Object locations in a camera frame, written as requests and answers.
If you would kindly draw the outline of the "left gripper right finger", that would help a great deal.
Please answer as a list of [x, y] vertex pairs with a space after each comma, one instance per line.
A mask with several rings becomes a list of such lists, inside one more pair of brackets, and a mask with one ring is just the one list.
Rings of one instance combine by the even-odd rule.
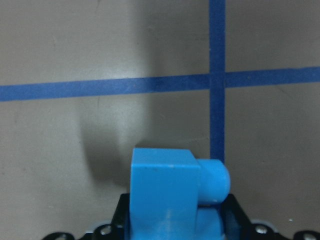
[[233, 194], [220, 205], [223, 231], [227, 240], [248, 240], [252, 222]]

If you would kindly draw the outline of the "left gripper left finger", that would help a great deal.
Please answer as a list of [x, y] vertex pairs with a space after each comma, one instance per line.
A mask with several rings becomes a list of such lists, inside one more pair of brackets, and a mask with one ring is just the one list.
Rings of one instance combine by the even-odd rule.
[[130, 194], [120, 195], [115, 212], [111, 220], [111, 239], [130, 239]]

